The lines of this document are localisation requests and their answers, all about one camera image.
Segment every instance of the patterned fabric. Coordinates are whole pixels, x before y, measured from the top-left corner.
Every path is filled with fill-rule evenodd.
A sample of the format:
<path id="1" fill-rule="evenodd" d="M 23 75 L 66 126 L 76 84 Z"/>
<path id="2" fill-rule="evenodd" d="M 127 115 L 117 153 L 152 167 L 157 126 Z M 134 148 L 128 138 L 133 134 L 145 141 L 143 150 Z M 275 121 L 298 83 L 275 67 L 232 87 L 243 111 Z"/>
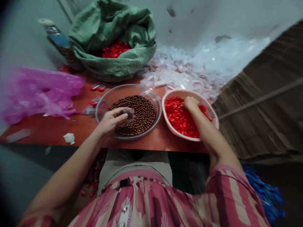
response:
<path id="1" fill-rule="evenodd" d="M 21 227 L 55 226 L 49 215 Z M 162 181 L 129 177 L 106 186 L 68 227 L 99 226 L 270 226 L 246 177 L 229 166 L 212 171 L 202 195 L 190 195 Z"/>

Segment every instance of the small plastic bag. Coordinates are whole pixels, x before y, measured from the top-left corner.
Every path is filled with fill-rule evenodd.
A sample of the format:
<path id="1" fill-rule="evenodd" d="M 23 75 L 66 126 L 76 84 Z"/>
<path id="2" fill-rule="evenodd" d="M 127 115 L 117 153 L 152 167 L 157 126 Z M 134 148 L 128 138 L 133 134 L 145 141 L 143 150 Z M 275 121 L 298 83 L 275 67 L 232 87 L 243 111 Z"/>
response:
<path id="1" fill-rule="evenodd" d="M 133 108 L 124 109 L 122 112 L 128 115 L 126 122 L 131 122 L 135 119 L 135 110 Z"/>

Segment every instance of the orange table surface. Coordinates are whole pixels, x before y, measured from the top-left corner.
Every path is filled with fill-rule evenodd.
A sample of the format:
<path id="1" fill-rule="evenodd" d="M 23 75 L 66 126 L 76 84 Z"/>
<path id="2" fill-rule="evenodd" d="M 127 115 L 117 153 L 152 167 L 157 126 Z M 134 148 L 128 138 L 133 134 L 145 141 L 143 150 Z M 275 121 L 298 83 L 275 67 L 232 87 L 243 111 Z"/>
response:
<path id="1" fill-rule="evenodd" d="M 98 95 L 104 94 L 109 89 L 122 85 L 122 84 L 139 84 L 140 78 L 135 76 L 133 79 L 110 84 L 104 92 L 90 91 L 89 86 L 97 83 L 88 71 L 78 74 L 85 80 L 85 86 L 81 90 L 81 94 L 73 97 L 73 108 L 82 111 L 90 103 L 91 99 Z M 159 87 L 154 90 L 159 97 L 165 94 L 164 88 Z M 73 114 L 70 120 L 63 117 L 44 117 L 42 114 L 36 114 L 30 117 L 24 117 L 16 125 L 12 125 L 0 137 L 1 143 L 4 139 L 19 130 L 28 128 L 31 135 L 18 140 L 18 144 L 43 144 L 53 146 L 69 146 L 65 142 L 63 136 L 66 133 L 75 134 L 75 144 L 73 146 L 80 146 L 84 140 L 92 133 L 97 126 L 94 116 L 84 114 Z M 107 138 L 103 144 L 105 148 L 121 148 L 121 149 L 141 149 L 141 150 L 159 150 L 159 151 L 182 151 L 182 152 L 195 152 L 206 153 L 205 146 L 201 142 L 192 142 L 175 136 L 168 129 L 163 115 L 156 127 L 146 136 L 132 141 L 121 141 L 112 138 Z"/>

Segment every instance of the clear plastic bag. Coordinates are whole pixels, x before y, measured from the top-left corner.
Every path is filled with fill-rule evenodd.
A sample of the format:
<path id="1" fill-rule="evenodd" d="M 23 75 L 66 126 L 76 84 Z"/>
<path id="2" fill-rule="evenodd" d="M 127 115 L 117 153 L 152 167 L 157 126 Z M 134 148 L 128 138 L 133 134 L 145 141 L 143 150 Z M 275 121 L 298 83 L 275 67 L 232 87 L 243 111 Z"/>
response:
<path id="1" fill-rule="evenodd" d="M 131 121 L 133 121 L 135 119 L 135 115 L 134 115 L 135 110 L 133 108 L 124 109 L 124 110 L 122 110 L 122 112 L 124 114 L 128 115 L 128 117 L 126 119 L 126 122 L 131 122 Z"/>
<path id="2" fill-rule="evenodd" d="M 220 89 L 269 43 L 269 38 L 224 38 L 201 43 L 193 52 L 158 45 L 154 57 L 137 75 L 143 77 L 140 84 L 150 89 L 163 85 L 166 92 L 188 89 L 212 103 Z"/>
<path id="3" fill-rule="evenodd" d="M 13 125 L 25 116 L 67 116 L 77 112 L 71 98 L 80 94 L 84 80 L 64 72 L 34 68 L 16 68 L 7 80 L 1 96 L 2 118 Z"/>

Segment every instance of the red candy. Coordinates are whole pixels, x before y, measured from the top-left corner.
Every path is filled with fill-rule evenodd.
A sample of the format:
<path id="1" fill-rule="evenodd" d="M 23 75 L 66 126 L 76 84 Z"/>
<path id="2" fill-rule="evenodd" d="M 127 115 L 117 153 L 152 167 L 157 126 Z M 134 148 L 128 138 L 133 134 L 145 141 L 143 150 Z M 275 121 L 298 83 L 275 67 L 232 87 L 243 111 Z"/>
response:
<path id="1" fill-rule="evenodd" d="M 165 101 L 164 107 L 167 118 L 174 129 L 182 135 L 192 138 L 199 137 L 199 131 L 190 114 L 190 112 L 182 105 L 184 99 L 180 97 L 168 98 Z M 201 112 L 210 120 L 206 112 L 206 106 L 199 105 Z"/>
<path id="2" fill-rule="evenodd" d="M 130 50 L 131 47 L 126 44 L 122 43 L 121 41 L 117 41 L 110 45 L 109 47 L 106 47 L 103 49 L 100 57 L 102 58 L 117 58 L 125 51 Z"/>

